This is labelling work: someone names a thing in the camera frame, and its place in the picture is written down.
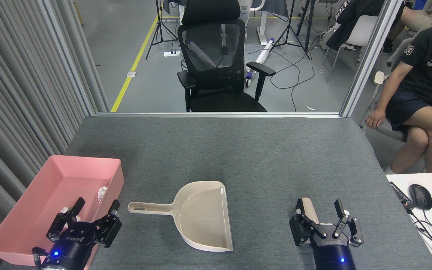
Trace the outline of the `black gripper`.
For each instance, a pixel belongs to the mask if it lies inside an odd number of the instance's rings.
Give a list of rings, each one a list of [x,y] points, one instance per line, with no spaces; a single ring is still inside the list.
[[[334,206],[339,221],[331,234],[334,239],[325,240],[327,233],[323,231],[311,199],[299,198],[294,215],[289,220],[293,239],[297,246],[301,246],[310,238],[311,233],[317,235],[317,238],[310,241],[317,270],[355,270],[349,244],[359,247],[364,243],[360,221],[344,210],[341,200],[336,200]],[[349,225],[351,236],[348,240],[336,241],[343,234],[346,225]]]
[[[77,215],[85,203],[83,198],[78,198],[70,210],[55,216],[46,234],[46,237],[55,244],[43,260],[43,270],[84,270],[96,242],[104,248],[112,245],[122,227],[122,222],[117,216],[120,207],[117,199],[113,200],[105,216],[91,222],[89,229],[86,229],[86,232],[91,234],[90,236],[60,238],[65,224],[71,233],[75,232],[75,225],[78,222]]]

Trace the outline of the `person's right hand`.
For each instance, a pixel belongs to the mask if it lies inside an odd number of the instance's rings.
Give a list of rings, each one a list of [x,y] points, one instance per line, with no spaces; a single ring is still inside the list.
[[[383,109],[375,109],[366,118],[366,127],[370,129],[376,129],[386,119],[386,112]]]

